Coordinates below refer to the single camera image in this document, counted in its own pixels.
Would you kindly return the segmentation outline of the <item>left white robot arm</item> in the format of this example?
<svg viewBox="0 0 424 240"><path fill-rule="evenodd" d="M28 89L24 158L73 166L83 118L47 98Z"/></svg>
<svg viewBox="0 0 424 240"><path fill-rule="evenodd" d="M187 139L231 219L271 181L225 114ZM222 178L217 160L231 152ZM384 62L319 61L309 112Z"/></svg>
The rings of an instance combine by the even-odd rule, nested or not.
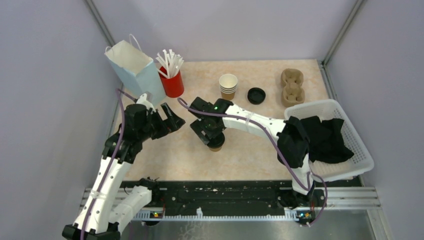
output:
<svg viewBox="0 0 424 240"><path fill-rule="evenodd" d="M161 108L166 119L162 119L158 110L149 103L120 107L122 123L104 144L94 185L74 223L63 228L65 239L119 240L143 207L154 207L160 202L157 182L147 177L142 178L131 193L114 206L125 175L143 149L143 142L163 138L186 123L167 103L163 103Z"/></svg>

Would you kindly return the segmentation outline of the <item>black plastic cup lid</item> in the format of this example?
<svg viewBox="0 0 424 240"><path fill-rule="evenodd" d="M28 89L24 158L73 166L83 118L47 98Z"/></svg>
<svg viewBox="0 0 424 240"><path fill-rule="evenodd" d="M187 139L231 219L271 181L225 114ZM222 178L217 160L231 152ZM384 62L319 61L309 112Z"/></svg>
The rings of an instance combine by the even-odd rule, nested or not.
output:
<svg viewBox="0 0 424 240"><path fill-rule="evenodd" d="M223 146L224 142L225 142L225 135L224 135L223 132L221 132L216 137L211 138L209 140L207 146L210 149L218 149L218 148L221 148Z"/></svg>

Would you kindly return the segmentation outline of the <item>light blue paper bag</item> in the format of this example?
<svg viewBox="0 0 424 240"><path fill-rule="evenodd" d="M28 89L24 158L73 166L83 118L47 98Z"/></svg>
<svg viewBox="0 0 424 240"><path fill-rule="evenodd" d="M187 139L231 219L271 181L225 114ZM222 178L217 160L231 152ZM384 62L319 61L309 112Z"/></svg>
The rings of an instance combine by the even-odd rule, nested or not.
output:
<svg viewBox="0 0 424 240"><path fill-rule="evenodd" d="M128 41L106 47L104 55L124 87L133 95L147 94L147 100L154 106L166 98L154 60L141 50L133 34L129 34Z"/></svg>

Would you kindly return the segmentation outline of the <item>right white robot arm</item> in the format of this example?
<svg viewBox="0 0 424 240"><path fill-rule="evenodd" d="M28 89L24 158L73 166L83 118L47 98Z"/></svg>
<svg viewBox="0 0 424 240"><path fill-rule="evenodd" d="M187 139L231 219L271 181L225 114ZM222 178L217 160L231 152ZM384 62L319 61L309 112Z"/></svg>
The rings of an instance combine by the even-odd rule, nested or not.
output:
<svg viewBox="0 0 424 240"><path fill-rule="evenodd" d="M187 104L181 97L177 101L196 116L197 119L190 127L208 147L212 144L220 145L226 129L240 130L268 139L277 152L278 161L292 176L294 202L299 206L307 206L313 200L313 178L309 164L310 138L298 118L266 117L222 98L215 103L200 97L191 104Z"/></svg>

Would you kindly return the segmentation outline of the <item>brown paper coffee cup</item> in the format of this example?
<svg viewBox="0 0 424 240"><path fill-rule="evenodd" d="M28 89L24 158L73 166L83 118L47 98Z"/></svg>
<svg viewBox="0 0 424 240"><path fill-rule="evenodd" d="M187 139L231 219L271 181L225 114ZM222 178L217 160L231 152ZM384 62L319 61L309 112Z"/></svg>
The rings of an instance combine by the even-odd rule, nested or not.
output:
<svg viewBox="0 0 424 240"><path fill-rule="evenodd" d="M212 152L218 152L218 151L220 151L221 149L222 149L222 147L216 147L216 148L212 148L212 147L210 147L209 148Z"/></svg>

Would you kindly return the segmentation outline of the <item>brown cardboard cup carrier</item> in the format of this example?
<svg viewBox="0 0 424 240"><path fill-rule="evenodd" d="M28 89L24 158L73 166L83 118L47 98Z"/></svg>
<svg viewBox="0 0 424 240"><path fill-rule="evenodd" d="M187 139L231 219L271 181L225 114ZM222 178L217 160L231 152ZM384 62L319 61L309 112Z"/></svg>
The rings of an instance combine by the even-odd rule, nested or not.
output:
<svg viewBox="0 0 424 240"><path fill-rule="evenodd" d="M281 76L282 104L288 108L305 102L305 91L302 88L304 83L303 73L294 68L286 68L282 71Z"/></svg>

